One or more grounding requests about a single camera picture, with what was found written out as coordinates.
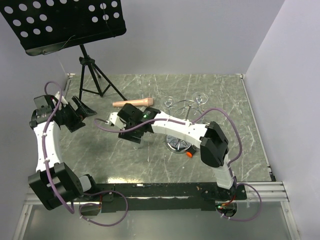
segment marble floor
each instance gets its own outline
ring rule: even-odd
[[[235,122],[243,144],[242,156],[234,162],[232,170],[238,181],[270,181],[266,158],[258,136],[242,80],[238,75],[215,74],[142,74],[108,75],[127,99],[152,97],[154,108],[169,113],[163,100],[172,96],[175,100],[189,100],[194,92],[205,92],[209,100],[204,109],[224,109]],[[107,86],[100,80],[101,87]],[[70,81],[66,98],[79,95],[80,76]],[[84,88],[95,91],[91,76],[86,76]],[[112,102],[121,101],[110,88],[104,97],[84,92],[82,101],[98,115],[84,120],[86,126],[70,133],[61,128],[62,159],[78,175],[90,174],[97,183],[183,183],[214,182],[212,168],[200,160],[200,153],[193,158],[176,154],[165,146],[165,136],[145,134],[139,150],[116,133],[108,133],[94,126],[94,118],[108,119],[111,112],[118,112]],[[207,121],[220,124],[229,140],[229,156],[238,154],[239,145],[230,123],[219,112],[210,112]]]

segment tripod stand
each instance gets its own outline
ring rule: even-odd
[[[79,61],[80,64],[82,65],[82,71],[81,71],[81,81],[80,81],[80,89],[79,89],[79,99],[81,100],[82,98],[82,92],[88,92],[88,93],[92,93],[92,94],[98,94],[100,97],[103,97],[104,94],[106,93],[106,91],[110,88],[113,87],[113,89],[120,95],[120,97],[126,101],[127,99],[121,94],[121,92],[117,89],[117,87],[110,81],[110,79],[101,71],[101,69],[97,66],[96,61],[94,59],[92,59],[86,51],[86,48],[83,44],[80,44],[80,48],[83,54],[83,57],[79,57]],[[85,78],[85,70],[86,70],[86,66],[89,68],[89,71],[91,73],[91,76],[93,78],[94,84],[96,86],[96,89],[98,92],[95,91],[91,91],[88,89],[84,89],[84,78]],[[104,91],[102,91],[96,73],[95,71],[97,71],[97,75],[99,77],[100,73],[103,78],[109,83],[109,85],[105,88]]]

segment white wall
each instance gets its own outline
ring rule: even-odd
[[[65,85],[66,74],[57,55],[26,55],[0,14],[0,239],[10,240],[16,229],[28,176],[35,173],[37,140],[29,127],[33,99],[44,94],[44,84]]]
[[[303,240],[320,239],[320,1],[286,0],[246,74],[272,170]]]
[[[122,0],[127,32],[86,47],[110,74],[245,73],[283,2]],[[81,72],[79,47],[58,55]]]

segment music stand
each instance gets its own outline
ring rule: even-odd
[[[126,33],[120,0],[0,0],[0,12],[19,38],[26,54],[47,55],[65,48],[80,46],[83,57],[79,99],[82,92],[101,97],[116,86],[89,57],[84,44],[114,38]],[[85,68],[88,66],[97,92],[83,89]],[[109,83],[104,91],[97,80],[101,76]]]

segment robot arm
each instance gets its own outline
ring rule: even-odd
[[[220,188],[229,190],[234,186],[234,174],[229,166],[228,140],[216,122],[212,121],[209,125],[192,124],[188,120],[170,116],[152,107],[147,107],[142,112],[128,103],[119,112],[111,113],[108,122],[111,126],[126,130],[151,119],[155,121],[134,131],[119,133],[118,137],[140,143],[143,134],[150,132],[182,139],[200,149],[201,160],[213,167],[216,182]],[[157,119],[170,119],[182,124]]]
[[[28,177],[28,183],[48,210],[52,210],[61,205],[61,202],[50,186],[42,148],[44,128],[49,116],[56,107],[56,103],[58,102],[57,97],[59,96],[43,95],[36,97],[34,102],[37,109],[33,112],[29,123],[37,138],[38,164],[36,173]],[[62,97],[61,107],[49,123],[46,131],[47,136],[45,138],[50,173],[56,189],[66,202],[81,197],[83,192],[91,189],[94,183],[92,177],[88,174],[77,177],[61,158],[60,127],[65,125],[70,132],[74,132],[85,126],[83,120],[86,117],[97,114],[77,97],[72,97],[72,100],[78,106],[77,110]]]

